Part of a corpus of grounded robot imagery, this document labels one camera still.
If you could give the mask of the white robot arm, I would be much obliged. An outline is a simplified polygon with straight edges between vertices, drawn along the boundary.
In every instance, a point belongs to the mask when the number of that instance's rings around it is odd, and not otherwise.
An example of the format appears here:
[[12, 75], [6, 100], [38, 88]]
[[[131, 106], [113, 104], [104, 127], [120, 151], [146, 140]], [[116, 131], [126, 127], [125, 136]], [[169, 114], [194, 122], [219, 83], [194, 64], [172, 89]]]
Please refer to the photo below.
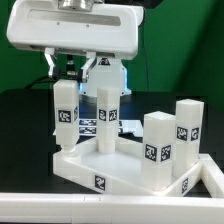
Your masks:
[[57, 80], [59, 54], [67, 76], [81, 83], [80, 95], [95, 101], [97, 89], [113, 86], [129, 95], [124, 60], [138, 53], [138, 29], [146, 11], [164, 0], [16, 0], [7, 38], [17, 49], [41, 51], [48, 76]]

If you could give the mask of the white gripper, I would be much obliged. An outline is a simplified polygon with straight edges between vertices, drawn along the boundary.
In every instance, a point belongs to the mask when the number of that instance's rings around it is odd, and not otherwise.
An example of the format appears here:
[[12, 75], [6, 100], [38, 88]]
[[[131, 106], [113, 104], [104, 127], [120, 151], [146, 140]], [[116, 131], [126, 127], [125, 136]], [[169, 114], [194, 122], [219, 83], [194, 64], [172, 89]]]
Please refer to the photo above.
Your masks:
[[86, 83], [97, 57], [133, 59], [138, 52], [141, 6], [98, 4], [92, 10], [61, 9], [57, 0], [16, 0], [10, 14], [7, 38], [16, 48], [44, 51], [48, 76], [58, 80], [56, 53], [84, 55], [77, 81]]

